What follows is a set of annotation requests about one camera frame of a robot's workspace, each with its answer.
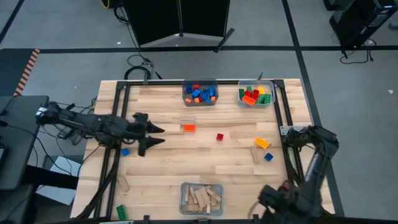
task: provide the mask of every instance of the blue lego brick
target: blue lego brick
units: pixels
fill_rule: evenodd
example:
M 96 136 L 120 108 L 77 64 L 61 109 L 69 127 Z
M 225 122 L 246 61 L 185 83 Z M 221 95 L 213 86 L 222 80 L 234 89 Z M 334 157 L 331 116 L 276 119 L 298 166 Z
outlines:
M 129 152 L 128 148 L 122 149 L 122 155 L 128 156 L 129 154 L 130 154 L 130 152 Z
M 203 90 L 200 98 L 202 98 L 204 101 L 206 101 L 209 98 L 209 91 Z
M 271 159 L 273 158 L 274 156 L 273 155 L 271 155 L 270 153 L 267 153 L 266 154 L 266 156 L 264 156 L 264 158 L 266 159 L 266 161 L 271 161 Z
M 195 90 L 193 93 L 192 93 L 192 98 L 197 98 L 197 97 L 199 97 L 200 96 L 200 90 Z
M 209 87 L 209 93 L 210 93 L 210 96 L 216 96 L 216 90 L 214 89 L 213 86 Z
M 191 94 L 192 93 L 192 86 L 187 86 L 187 94 Z

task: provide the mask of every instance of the orange lego brick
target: orange lego brick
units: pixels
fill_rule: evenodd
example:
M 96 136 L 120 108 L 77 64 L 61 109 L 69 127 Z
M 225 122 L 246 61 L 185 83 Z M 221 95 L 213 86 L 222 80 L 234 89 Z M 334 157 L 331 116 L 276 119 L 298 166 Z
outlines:
M 184 124 L 184 131 L 195 132 L 197 127 L 193 124 Z
M 253 98 L 248 97 L 248 96 L 244 96 L 244 97 L 242 98 L 242 101 L 245 102 L 245 103 L 247 103 L 247 104 L 250 105 L 250 106 L 253 106 L 253 105 L 256 103 L 256 101 L 255 101 Z
M 269 143 L 261 138 L 256 138 L 256 140 L 254 140 L 254 143 L 256 143 L 256 145 L 262 147 L 263 149 L 266 149 L 269 145 Z

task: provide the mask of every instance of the green lego brick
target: green lego brick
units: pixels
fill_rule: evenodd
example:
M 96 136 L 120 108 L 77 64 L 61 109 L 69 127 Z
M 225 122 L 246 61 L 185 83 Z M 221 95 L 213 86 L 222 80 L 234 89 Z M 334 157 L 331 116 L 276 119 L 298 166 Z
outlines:
M 242 100 L 243 96 L 244 96 L 244 89 L 239 89 L 239 99 Z
M 271 102 L 271 95 L 270 94 L 265 94 L 264 103 L 268 104 L 270 102 Z
M 125 221 L 127 219 L 127 212 L 126 209 L 124 209 L 124 205 L 116 207 L 116 211 L 118 212 L 120 221 Z
M 257 98 L 256 103 L 257 103 L 257 104 L 264 103 L 265 97 L 266 97 L 266 96 L 265 96 L 264 94 L 260 94 L 260 95 L 259 95 L 259 98 Z

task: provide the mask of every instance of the black partition panel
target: black partition panel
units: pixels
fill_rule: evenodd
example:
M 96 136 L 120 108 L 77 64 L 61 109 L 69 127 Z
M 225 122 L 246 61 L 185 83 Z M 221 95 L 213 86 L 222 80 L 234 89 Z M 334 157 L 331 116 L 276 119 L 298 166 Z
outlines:
M 224 37 L 230 0 L 181 0 L 183 32 Z
M 177 0 L 124 0 L 138 45 L 178 34 Z

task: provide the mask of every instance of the black computer tower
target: black computer tower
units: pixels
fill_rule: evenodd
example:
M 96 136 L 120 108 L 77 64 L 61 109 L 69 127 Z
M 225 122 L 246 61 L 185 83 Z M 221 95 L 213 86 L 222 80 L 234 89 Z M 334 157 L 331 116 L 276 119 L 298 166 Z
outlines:
M 354 0 L 329 20 L 347 49 L 362 46 L 398 9 L 398 0 Z

